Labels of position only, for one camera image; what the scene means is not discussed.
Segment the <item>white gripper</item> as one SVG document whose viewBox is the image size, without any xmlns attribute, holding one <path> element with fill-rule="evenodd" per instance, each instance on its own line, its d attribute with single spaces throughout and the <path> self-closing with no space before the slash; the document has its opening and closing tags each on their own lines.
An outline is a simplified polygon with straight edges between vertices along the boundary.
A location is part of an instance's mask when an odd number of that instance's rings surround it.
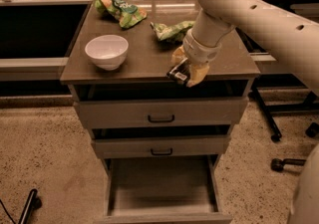
<svg viewBox="0 0 319 224">
<path fill-rule="evenodd" d="M 191 61 L 187 68 L 187 83 L 191 88 L 203 81 L 209 71 L 209 64 L 217 56 L 221 45 L 207 47 L 200 44 L 193 36 L 192 30 L 188 30 L 183 38 L 182 46 L 179 46 L 171 55 L 171 62 L 174 66 L 186 59 Z"/>
</svg>

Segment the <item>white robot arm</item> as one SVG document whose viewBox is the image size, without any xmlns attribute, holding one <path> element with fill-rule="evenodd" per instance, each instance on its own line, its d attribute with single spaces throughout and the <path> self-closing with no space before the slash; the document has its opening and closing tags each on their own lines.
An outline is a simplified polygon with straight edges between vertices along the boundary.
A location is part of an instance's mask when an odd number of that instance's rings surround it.
<svg viewBox="0 0 319 224">
<path fill-rule="evenodd" d="M 207 65 L 236 26 L 319 94 L 319 25 L 262 0 L 198 0 L 201 10 L 182 47 L 193 65 Z M 305 162 L 289 208 L 288 224 L 319 224 L 319 147 Z"/>
</svg>

